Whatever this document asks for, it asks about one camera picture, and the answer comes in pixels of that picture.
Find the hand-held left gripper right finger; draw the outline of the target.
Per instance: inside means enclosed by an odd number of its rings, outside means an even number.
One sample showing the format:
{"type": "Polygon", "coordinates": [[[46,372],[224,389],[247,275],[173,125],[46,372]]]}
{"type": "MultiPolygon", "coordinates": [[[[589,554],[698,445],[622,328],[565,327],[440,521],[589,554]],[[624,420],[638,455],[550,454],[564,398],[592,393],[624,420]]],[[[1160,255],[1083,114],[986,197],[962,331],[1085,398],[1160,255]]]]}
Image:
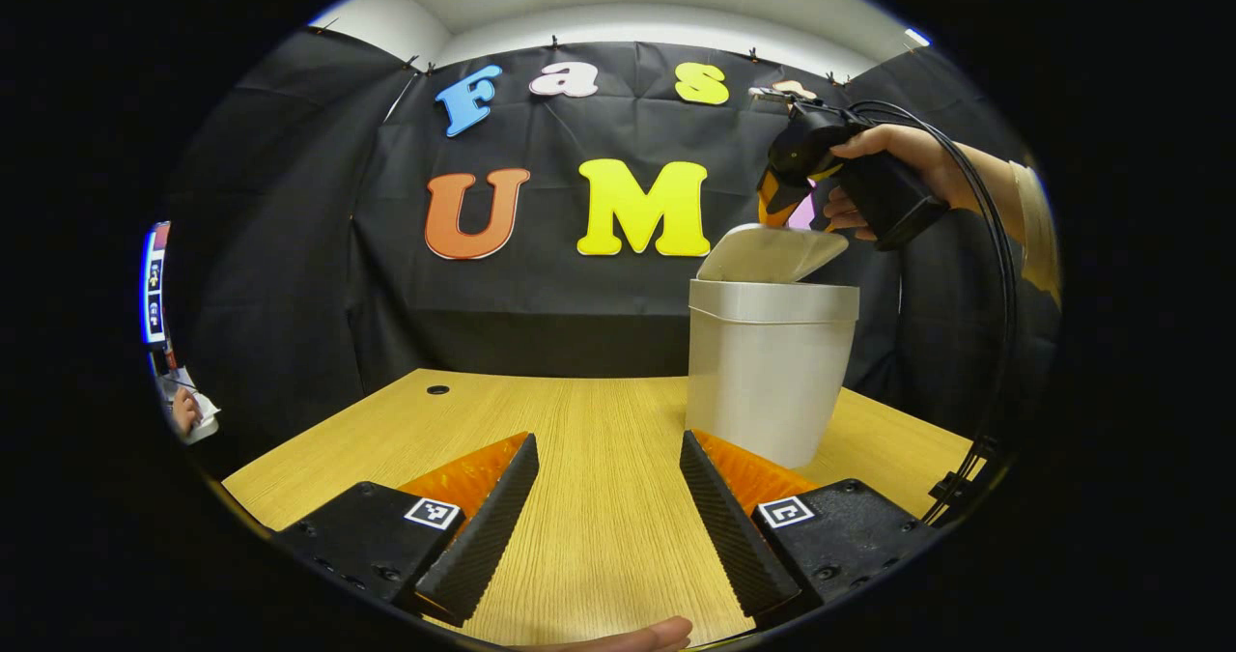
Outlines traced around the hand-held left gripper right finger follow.
{"type": "Polygon", "coordinates": [[[739,608],[759,629],[881,582],[937,533],[865,482],[821,487],[701,428],[684,432],[680,470],[739,608]]]}

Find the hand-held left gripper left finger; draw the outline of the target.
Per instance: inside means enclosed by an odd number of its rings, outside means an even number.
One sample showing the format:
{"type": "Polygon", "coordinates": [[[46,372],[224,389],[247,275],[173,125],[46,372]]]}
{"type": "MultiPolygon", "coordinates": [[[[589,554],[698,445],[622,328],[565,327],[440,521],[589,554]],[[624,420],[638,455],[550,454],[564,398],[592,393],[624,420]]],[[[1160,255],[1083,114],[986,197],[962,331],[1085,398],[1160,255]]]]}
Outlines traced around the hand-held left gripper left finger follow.
{"type": "Polygon", "coordinates": [[[387,488],[357,482],[274,543],[309,567],[410,615],[460,627],[473,616],[539,474],[520,432],[387,488]]]}

